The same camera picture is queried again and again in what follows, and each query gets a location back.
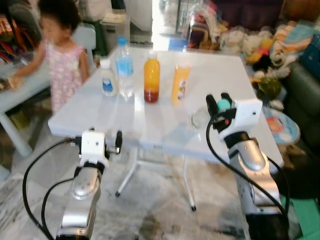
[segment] water bottle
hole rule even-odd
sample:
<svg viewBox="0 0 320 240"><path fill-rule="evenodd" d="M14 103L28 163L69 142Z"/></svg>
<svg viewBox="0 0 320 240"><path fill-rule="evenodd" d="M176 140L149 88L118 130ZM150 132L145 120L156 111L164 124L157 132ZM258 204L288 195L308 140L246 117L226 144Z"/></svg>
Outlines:
<svg viewBox="0 0 320 240"><path fill-rule="evenodd" d="M118 38L118 49L115 55L116 70L119 76L119 92L128 99L134 95L133 58L130 55L125 37Z"/></svg>
<svg viewBox="0 0 320 240"><path fill-rule="evenodd" d="M117 94L117 82L115 74L111 69L111 61L102 59L100 61L102 76L102 92L104 95L111 97Z"/></svg>

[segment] pink dress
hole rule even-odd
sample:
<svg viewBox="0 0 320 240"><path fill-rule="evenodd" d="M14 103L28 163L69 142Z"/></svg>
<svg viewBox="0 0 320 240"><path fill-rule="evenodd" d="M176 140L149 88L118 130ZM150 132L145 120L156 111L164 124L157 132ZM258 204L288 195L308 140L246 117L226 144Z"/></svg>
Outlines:
<svg viewBox="0 0 320 240"><path fill-rule="evenodd" d="M53 113L59 111L82 86L79 56L83 51L83 47L77 46L67 52L60 52L53 44L45 44L45 57L49 65L51 77L51 105Z"/></svg>

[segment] dark hair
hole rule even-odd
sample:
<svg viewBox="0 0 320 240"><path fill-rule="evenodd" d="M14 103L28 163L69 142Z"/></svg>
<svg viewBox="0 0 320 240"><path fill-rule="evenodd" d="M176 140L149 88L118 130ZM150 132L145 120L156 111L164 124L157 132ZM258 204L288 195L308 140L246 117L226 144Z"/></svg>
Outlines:
<svg viewBox="0 0 320 240"><path fill-rule="evenodd" d="M41 15L55 18L62 27L71 28L72 32L81 22L75 0L39 0L38 7Z"/></svg>

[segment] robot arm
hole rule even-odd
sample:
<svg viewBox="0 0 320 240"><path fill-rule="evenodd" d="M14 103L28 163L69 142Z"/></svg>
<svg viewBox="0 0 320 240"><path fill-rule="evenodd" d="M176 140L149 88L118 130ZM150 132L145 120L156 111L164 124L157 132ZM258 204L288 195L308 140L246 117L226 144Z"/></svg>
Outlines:
<svg viewBox="0 0 320 240"><path fill-rule="evenodd" d="M210 122L229 149L230 165L218 159L235 173L238 195L249 226L250 238L288 240L288 219L284 216L284 211L281 212L279 209L280 194L276 182L270 175L269 160L261 152L257 140L251 139L247 133L259 121L262 102L257 99L233 102L227 93L223 93L221 97L222 101L229 103L229 107L222 108L221 106L228 104L222 104L223 102L217 104L212 95L206 98L211 116ZM210 127L209 125L207 129L207 140L212 153L217 155L210 144L208 132ZM269 196L247 179L264 189Z"/></svg>
<svg viewBox="0 0 320 240"><path fill-rule="evenodd" d="M81 158L71 184L71 193L63 213L56 240L90 240L96 219L96 206L101 195L101 179L109 167L110 153L119 154L122 133L118 132L115 147L106 147L105 134L85 131L76 138Z"/></svg>

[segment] child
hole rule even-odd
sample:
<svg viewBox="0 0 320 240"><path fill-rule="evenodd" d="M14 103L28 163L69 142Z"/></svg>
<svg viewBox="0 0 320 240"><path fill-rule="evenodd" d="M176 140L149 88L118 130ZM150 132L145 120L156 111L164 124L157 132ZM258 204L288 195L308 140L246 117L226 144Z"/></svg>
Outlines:
<svg viewBox="0 0 320 240"><path fill-rule="evenodd" d="M21 77L35 72L46 59L51 77L51 105L56 113L89 77L85 50L71 39L81 19L74 0L39 0L43 41L33 61L12 77L14 88Z"/></svg>

